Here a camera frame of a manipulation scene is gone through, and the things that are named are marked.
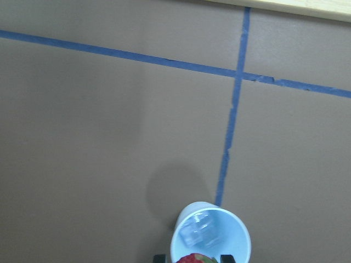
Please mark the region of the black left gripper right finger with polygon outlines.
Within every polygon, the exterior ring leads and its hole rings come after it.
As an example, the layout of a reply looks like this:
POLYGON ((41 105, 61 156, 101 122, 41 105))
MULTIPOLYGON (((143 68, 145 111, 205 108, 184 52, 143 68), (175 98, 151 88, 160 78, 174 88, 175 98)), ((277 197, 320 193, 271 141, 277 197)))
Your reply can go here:
POLYGON ((235 259, 232 255, 221 255, 220 256, 220 263, 235 263, 235 259))

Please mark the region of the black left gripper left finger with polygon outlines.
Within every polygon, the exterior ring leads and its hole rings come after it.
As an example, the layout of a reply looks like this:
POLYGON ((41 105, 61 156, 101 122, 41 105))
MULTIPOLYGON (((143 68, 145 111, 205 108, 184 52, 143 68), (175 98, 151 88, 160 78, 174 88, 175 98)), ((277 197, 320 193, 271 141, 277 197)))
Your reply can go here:
POLYGON ((166 263, 166 254, 156 254, 152 260, 153 263, 166 263))

